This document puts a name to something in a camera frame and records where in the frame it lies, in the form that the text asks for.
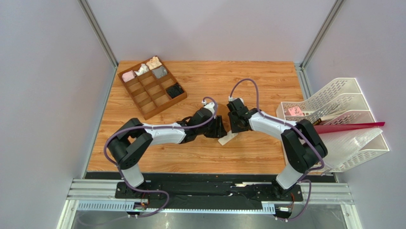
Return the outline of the brown underwear white waistband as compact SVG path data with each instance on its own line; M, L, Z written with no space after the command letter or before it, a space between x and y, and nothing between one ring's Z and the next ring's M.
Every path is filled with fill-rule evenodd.
M227 132L227 135L225 135L222 138L218 139L218 142L222 146L229 143L232 139L234 139L238 135L238 133L233 133L231 131L231 121L230 121L230 118L228 116L228 113L229 113L229 109L228 109L228 107L226 105L224 105L224 104L219 104L218 105L217 114L222 116L223 125L224 125L224 128L225 128L225 131Z

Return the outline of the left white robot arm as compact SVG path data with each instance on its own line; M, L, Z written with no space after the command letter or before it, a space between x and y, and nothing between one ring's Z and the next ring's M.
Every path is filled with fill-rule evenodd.
M148 125L132 118L126 122L105 146L115 165L130 187L138 187L144 182L139 161L150 146L162 144L185 144L203 135L220 139L227 135L221 115L212 108L200 108L188 116L170 125Z

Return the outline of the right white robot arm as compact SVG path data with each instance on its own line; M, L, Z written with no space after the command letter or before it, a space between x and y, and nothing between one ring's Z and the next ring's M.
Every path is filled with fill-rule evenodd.
M288 163L275 179L275 185L279 189L289 190L315 164L324 166L323 159L328 150L310 121L287 121L263 113L257 108L248 109L241 99L230 101L227 107L233 133L255 131L282 142Z

